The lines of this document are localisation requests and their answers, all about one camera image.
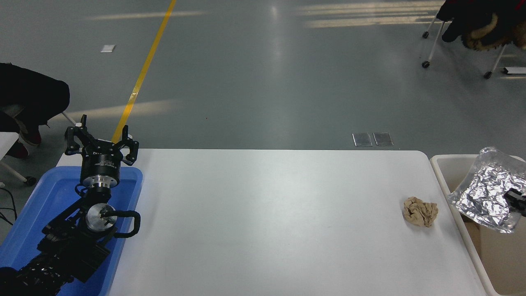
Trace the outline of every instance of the chair wheel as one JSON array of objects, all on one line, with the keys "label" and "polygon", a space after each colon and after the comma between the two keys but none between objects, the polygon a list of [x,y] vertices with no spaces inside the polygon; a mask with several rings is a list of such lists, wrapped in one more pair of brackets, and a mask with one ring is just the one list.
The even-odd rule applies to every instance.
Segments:
[{"label": "chair wheel", "polygon": [[31,176],[27,176],[26,177],[26,182],[24,182],[24,184],[26,184],[27,186],[33,186],[35,185],[36,183],[36,178],[35,177],[31,177]]}]

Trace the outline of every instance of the crumpled aluminum foil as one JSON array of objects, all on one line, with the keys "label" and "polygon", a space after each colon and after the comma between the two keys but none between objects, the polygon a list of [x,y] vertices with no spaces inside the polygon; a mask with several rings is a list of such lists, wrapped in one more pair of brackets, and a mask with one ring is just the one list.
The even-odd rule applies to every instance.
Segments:
[{"label": "crumpled aluminum foil", "polygon": [[480,151],[464,181],[447,200],[475,222],[512,233],[521,214],[504,198],[511,188],[526,193],[526,163],[488,147]]}]

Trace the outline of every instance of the gray floor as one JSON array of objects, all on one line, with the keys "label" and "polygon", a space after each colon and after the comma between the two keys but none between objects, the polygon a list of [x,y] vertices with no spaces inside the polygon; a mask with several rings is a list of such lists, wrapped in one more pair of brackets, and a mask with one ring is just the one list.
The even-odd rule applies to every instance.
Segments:
[{"label": "gray floor", "polygon": [[[169,0],[10,2],[0,9],[0,62],[66,81],[76,118],[110,139]],[[436,154],[494,145],[526,157],[526,77],[482,74],[497,51],[441,42],[440,1],[178,0],[128,120],[141,147],[353,150],[356,132]],[[100,53],[116,44],[113,53]],[[499,64],[526,65],[509,46]],[[41,128],[32,157],[5,159],[40,177],[62,153],[68,122]],[[32,189],[6,172],[19,210]],[[0,205],[9,205],[0,194]],[[0,223],[0,241],[9,227]]]}]

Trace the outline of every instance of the white bin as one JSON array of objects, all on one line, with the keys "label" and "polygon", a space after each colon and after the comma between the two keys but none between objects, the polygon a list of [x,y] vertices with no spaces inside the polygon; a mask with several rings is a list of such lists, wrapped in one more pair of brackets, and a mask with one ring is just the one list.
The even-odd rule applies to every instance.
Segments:
[{"label": "white bin", "polygon": [[[476,157],[452,154],[430,159],[445,196],[464,180]],[[503,234],[473,222],[464,223],[454,206],[450,210],[488,295],[526,295],[526,218],[521,218],[513,234]]]}]

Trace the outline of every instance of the yellow floor line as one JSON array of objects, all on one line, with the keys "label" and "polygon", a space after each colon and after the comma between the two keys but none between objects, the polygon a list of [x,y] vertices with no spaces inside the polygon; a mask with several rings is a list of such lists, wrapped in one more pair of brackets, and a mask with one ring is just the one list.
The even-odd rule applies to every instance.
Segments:
[{"label": "yellow floor line", "polygon": [[142,70],[140,70],[139,78],[137,78],[137,82],[135,83],[133,91],[130,95],[130,99],[128,100],[128,103],[126,104],[126,107],[124,108],[123,115],[120,117],[119,124],[117,125],[117,128],[115,129],[115,133],[113,133],[113,137],[112,137],[113,143],[117,143],[120,139],[120,136],[122,135],[123,127],[126,124],[126,121],[128,121],[128,117],[130,116],[130,113],[132,112],[132,108],[135,103],[135,99],[137,99],[137,95],[139,94],[140,87],[143,84],[144,78],[146,77],[146,73],[148,73],[148,68],[150,68],[151,61],[154,59],[155,51],[157,50],[157,46],[159,45],[161,37],[163,36],[164,29],[166,28],[166,24],[168,23],[168,20],[170,19],[171,12],[172,10],[174,10],[174,6],[176,2],[177,0],[171,0],[170,6],[168,7],[168,10],[166,11],[165,17],[163,18],[163,22],[161,23],[161,27],[159,28],[159,31],[157,31],[157,35],[155,36],[154,43],[151,45],[150,52],[148,53],[148,56],[146,57],[146,60],[144,61]]}]

